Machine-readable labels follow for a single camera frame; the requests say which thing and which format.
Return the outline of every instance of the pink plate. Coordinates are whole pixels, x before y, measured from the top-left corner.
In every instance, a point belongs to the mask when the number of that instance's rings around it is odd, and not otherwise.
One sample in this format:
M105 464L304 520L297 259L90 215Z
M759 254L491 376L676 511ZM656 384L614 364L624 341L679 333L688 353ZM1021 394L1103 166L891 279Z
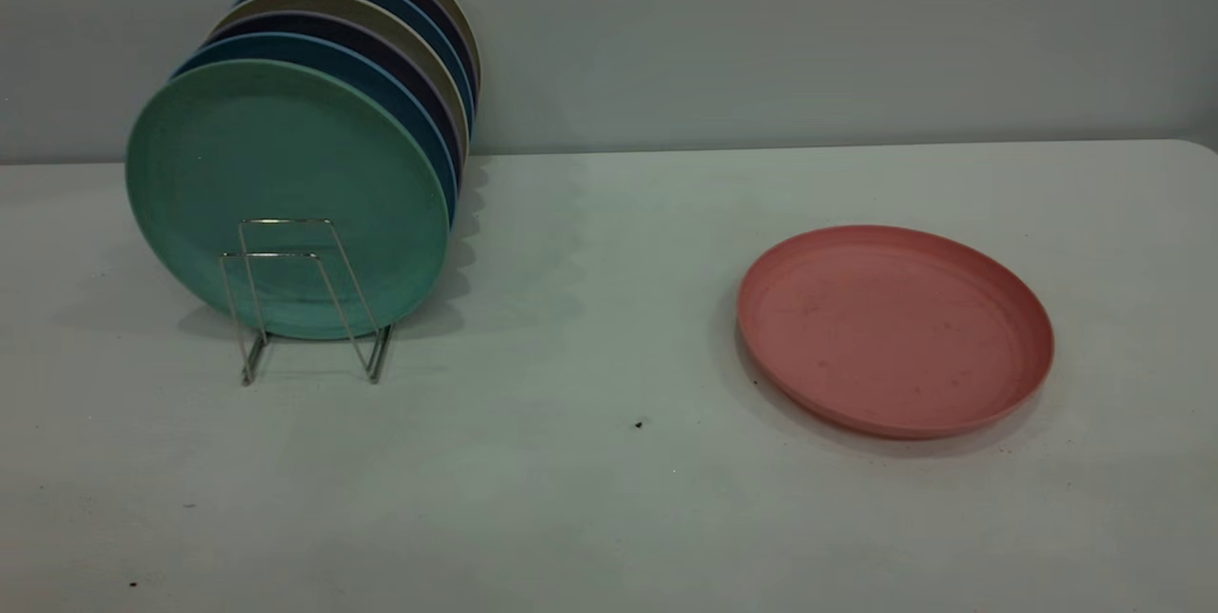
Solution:
M1013 273L905 228L792 236L749 267L737 312L753 358L788 396L885 438L993 423L1054 360L1049 314Z

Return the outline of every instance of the green plate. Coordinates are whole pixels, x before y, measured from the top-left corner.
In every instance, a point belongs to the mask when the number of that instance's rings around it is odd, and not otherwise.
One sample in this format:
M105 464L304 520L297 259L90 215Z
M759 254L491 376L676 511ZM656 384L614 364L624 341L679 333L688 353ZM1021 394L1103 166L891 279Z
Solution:
M331 219L371 323L329 228L251 225L246 240L250 251L318 253L357 334L413 311L448 246L443 193L413 136L357 89L292 63L211 63L161 89L128 144L127 194L152 251L225 314L219 256L240 250L241 219ZM257 325L245 264L227 267L239 318ZM315 262L250 267L268 331L346 336Z

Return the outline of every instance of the wire plate stand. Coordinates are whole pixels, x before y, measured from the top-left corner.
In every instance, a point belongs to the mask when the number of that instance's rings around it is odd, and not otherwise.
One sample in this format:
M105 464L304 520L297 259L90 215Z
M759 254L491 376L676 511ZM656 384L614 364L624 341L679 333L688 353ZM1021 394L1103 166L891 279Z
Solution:
M325 283L325 290L330 292L330 301L334 303L334 310L339 313L339 319L342 322L342 328L347 331L347 340L351 342L352 347L356 350L356 356L359 358L359 364L364 369L364 374L368 377L368 381L376 384L380 379L381 367L385 366L385 351L389 345L389 336L393 331L393 325L386 325L379 328L375 331L373 340L371 352L368 357L364 357L364 350L359 347L359 340L356 339L356 333L351 328L351 322L347 319L347 313L342 310L342 303L339 301L339 295L334 291L334 283L330 282L330 274L325 271L325 264L322 262L322 257L317 252L311 251L250 251L248 245L245 241L245 230L251 225L324 225L329 228L330 236L334 239L335 249L339 251L339 256L342 258L342 264L347 269L347 275L351 277L351 284L356 289L356 295L359 297L359 303L364 308L364 313L368 316L369 325L376 325L376 318L373 317L373 310L368 305L368 300L364 297L363 289L359 288L359 279L356 272L351 267L351 258L347 258L347 249L343 249L342 240L339 236L339 230L335 228L334 222L328 218L248 218L244 219L236 228L238 239L241 241L240 252L225 252L220 255L220 275L224 278L224 292L228 295L229 312L233 316L233 325L236 329L236 344L238 349L241 350L241 384L248 386L252 384L258 373L258 361L262 357L262 352L266 350L267 345L270 344L269 331L267 331L267 324L262 319L262 302L258 300L258 290L256 284L253 284L253 261L262 262L263 258L276 258L276 262L283 262L283 258L303 258L306 262L313 262L317 264L318 273L322 274L322 282ZM235 258L244 258L245 261L245 275L250 283L250 294L253 297L253 313L258 321L257 334L253 336L253 344L248 349L245 347L245 329L241 327L241 321L236 314L236 300L233 296L233 285L229 283L228 264Z

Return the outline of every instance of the white table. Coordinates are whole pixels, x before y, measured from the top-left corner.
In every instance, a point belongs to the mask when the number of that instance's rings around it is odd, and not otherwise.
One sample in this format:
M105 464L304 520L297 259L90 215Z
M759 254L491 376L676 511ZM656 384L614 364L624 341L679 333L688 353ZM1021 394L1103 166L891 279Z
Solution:
M504 156L468 183L381 384L289 342L242 389L121 166L0 167L0 611L1218 609L1209 150ZM905 444L754 385L737 282L840 223L1022 275L1057 336L1039 400Z

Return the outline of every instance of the teal plate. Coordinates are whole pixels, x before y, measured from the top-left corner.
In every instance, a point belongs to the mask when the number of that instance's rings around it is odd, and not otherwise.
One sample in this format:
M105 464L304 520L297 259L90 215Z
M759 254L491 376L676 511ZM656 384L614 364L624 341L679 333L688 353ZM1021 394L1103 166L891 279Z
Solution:
M441 128L432 119L431 111L428 111L428 106L434 106L436 113L443 108L435 108L438 100L434 95L424 94L429 89L426 84L421 84L424 80L420 76L413 76L413 78L402 76L402 79L410 83L409 88L403 87L396 76L374 62L373 58L358 54L357 50L320 39L320 37L297 35L296 33L248 33L248 35L209 41L205 48L196 50L194 56L186 58L186 63L174 71L174 76L181 76L184 72L208 63L235 61L235 58L266 58L266 61L283 61L312 67L314 71L325 72L331 79L347 83L381 106L408 130L410 136L419 143L423 154L426 154L428 162L431 163L436 178L440 179L440 189L443 189L445 201L448 206L448 222L452 223L457 214L457 165L460 163L460 156L452 156L448 151L449 143L443 139L445 134L451 135L452 132L441 132ZM436 100L436 102L424 105L419 101L420 99ZM451 144L456 147L456 139Z
M229 313L219 256L248 218L328 218L374 314L369 322L323 225L247 227L250 251L317 253L357 334L410 313L448 246L445 196L418 141L347 84L264 58L196 67L147 102L127 149L127 194L152 251ZM252 258L267 330L346 336L309 258ZM245 264L228 263L238 317L257 325Z

